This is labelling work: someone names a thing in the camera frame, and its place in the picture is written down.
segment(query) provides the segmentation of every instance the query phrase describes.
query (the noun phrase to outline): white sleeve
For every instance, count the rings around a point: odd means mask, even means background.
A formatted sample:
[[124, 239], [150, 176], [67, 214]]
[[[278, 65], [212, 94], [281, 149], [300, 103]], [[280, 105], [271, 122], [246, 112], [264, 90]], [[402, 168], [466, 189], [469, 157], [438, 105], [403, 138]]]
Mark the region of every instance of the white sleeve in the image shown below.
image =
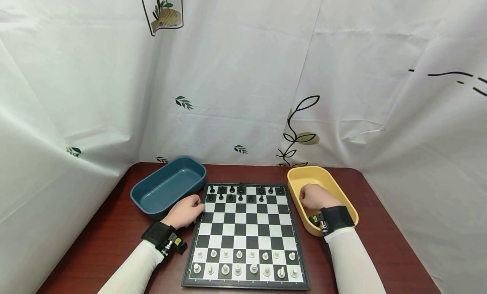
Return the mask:
[[353, 227], [325, 236], [340, 294], [385, 294], [384, 285]]
[[150, 275], [163, 259], [152, 243], [142, 240], [98, 294], [143, 294]]

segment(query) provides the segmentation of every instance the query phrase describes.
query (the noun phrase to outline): plastic container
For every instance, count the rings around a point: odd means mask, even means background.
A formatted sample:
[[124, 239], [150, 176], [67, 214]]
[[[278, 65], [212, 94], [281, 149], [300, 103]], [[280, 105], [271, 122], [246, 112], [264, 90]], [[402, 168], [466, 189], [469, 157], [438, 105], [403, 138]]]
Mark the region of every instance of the plastic container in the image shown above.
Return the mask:
[[353, 223], [357, 225], [358, 223], [358, 213], [353, 207], [350, 200], [343, 193], [342, 189], [336, 181], [333, 179], [332, 175], [322, 167], [319, 166], [303, 166], [295, 167], [289, 170], [287, 173], [287, 185], [289, 191], [291, 191], [291, 196], [293, 198], [294, 204], [298, 210], [301, 221], [304, 224], [305, 229], [312, 235], [321, 237], [323, 233], [320, 228], [314, 226], [308, 217], [318, 214], [319, 211], [310, 210], [309, 208], [303, 207], [301, 201], [299, 200], [299, 194], [301, 193], [301, 188], [308, 183], [315, 183], [326, 188], [331, 194], [333, 194], [343, 205], [347, 207], [350, 216], [352, 217]]
[[130, 198], [153, 220], [161, 220], [173, 204], [198, 192], [205, 185], [205, 178], [203, 165], [182, 157], [138, 182], [132, 188]]

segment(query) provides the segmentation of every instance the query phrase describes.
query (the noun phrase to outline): yellow bowl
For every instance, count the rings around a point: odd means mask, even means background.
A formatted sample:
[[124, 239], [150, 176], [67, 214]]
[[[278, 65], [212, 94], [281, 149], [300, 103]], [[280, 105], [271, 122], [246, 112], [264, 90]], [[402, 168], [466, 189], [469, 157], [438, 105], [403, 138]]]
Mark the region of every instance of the yellow bowl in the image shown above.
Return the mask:
[[319, 211], [310, 210], [309, 208], [303, 207], [301, 201], [299, 200], [299, 194], [301, 193], [301, 188], [308, 183], [319, 184], [326, 188], [333, 196], [335, 196], [343, 205], [347, 207], [350, 216], [352, 217], [353, 223], [357, 225], [358, 223], [358, 213], [353, 207], [352, 203], [348, 200], [347, 196], [343, 193], [342, 189], [336, 181], [333, 179], [332, 175], [326, 170], [319, 166], [303, 166], [295, 167], [289, 170], [287, 173], [287, 185], [291, 191], [291, 196], [293, 198], [294, 204], [298, 210], [299, 216], [303, 221], [306, 230], [317, 237], [323, 236], [320, 228], [314, 226], [308, 217], [318, 214]]

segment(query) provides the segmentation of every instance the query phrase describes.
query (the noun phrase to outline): chessboard border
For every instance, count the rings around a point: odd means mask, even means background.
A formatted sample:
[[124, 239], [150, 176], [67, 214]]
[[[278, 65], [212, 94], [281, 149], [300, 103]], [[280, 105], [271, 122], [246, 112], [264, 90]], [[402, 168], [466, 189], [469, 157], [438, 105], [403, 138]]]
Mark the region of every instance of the chessboard border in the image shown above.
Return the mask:
[[[206, 200], [206, 195], [208, 194], [208, 188], [211, 185], [214, 186], [219, 186], [219, 185], [225, 185], [225, 186], [239, 186], [240, 183], [232, 183], [232, 182], [215, 182], [215, 183], [206, 183], [205, 187], [203, 188], [203, 197], [202, 200]], [[299, 291], [309, 291], [311, 290], [311, 285], [309, 283], [308, 279], [308, 272], [306, 271], [306, 265], [301, 249], [301, 241], [299, 240], [298, 236], [298, 228], [296, 227], [295, 224], [295, 217], [294, 213], [291, 207], [291, 203], [289, 198], [291, 197], [291, 194], [289, 192], [289, 188], [287, 185], [283, 184], [272, 184], [272, 183], [244, 183], [243, 187], [258, 187], [260, 185], [263, 186], [272, 186], [273, 188], [284, 188], [285, 195], [287, 197], [287, 206], [289, 208], [289, 215], [291, 216], [291, 224], [293, 226], [293, 229], [295, 231], [295, 239], [296, 239], [296, 247], [298, 249], [299, 255], [301, 256], [300, 263], [301, 263], [301, 269], [302, 269], [302, 274], [303, 274], [303, 282], [295, 283], [295, 282], [282, 282], [279, 284], [278, 281], [234, 281], [234, 280], [229, 280], [229, 281], [220, 281], [220, 280], [204, 280], [204, 279], [191, 279], [189, 278], [189, 266], [192, 264], [192, 255], [195, 252], [196, 244], [195, 240], [197, 238], [198, 232], [196, 231], [202, 220], [202, 215], [197, 219], [195, 227], [194, 227], [194, 232], [193, 232], [193, 237], [192, 237], [192, 245], [191, 249], [189, 250], [188, 254], [188, 260], [186, 261], [186, 266], [184, 268], [184, 273], [183, 273], [183, 279], [181, 281], [181, 286], [182, 287], [202, 287], [202, 288], [231, 288], [231, 289], [255, 289], [255, 290], [299, 290]]]

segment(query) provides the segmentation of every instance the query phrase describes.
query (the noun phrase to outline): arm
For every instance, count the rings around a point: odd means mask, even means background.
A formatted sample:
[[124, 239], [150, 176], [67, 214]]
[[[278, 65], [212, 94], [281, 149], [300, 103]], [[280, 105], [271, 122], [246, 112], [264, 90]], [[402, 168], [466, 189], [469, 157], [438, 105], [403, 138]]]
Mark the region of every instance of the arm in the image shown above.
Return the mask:
[[[189, 226], [204, 210], [198, 195], [192, 195], [177, 202], [161, 223], [177, 230]], [[142, 240], [98, 294], [143, 294], [152, 272], [163, 259], [153, 243]]]
[[[321, 210], [325, 221], [327, 211], [343, 205], [326, 189], [316, 184], [307, 184], [301, 189], [301, 203], [312, 210]], [[332, 254], [333, 269], [340, 294], [374, 293], [385, 294], [384, 285], [353, 227], [346, 227], [342, 220], [336, 221], [325, 240]]]

